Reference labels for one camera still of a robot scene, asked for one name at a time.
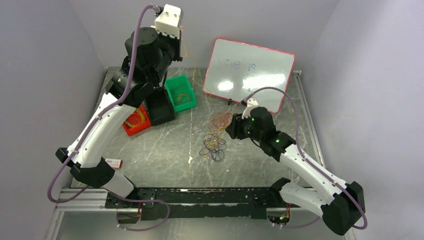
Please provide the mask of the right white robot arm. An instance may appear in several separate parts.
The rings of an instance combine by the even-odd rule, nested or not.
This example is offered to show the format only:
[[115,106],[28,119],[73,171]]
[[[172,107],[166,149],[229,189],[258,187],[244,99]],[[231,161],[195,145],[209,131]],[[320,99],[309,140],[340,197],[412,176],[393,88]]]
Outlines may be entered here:
[[313,160],[287,133],[276,129],[271,113],[255,107],[249,114],[235,113],[225,131],[231,139],[250,139],[269,157],[302,177],[312,189],[285,180],[270,193],[275,207],[285,203],[304,208],[318,217],[335,234],[343,236],[365,214],[364,189],[335,176]]

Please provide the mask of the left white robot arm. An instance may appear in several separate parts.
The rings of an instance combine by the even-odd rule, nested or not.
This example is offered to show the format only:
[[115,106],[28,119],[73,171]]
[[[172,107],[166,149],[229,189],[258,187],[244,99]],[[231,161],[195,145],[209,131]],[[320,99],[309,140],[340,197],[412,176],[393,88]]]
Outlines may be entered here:
[[132,32],[124,43],[127,55],[121,69],[108,82],[90,121],[70,146],[56,152],[77,181],[115,193],[126,208],[138,203],[137,188],[106,162],[103,153],[116,131],[144,101],[152,97],[168,100],[163,80],[171,63],[183,59],[181,33],[179,27],[158,26]]

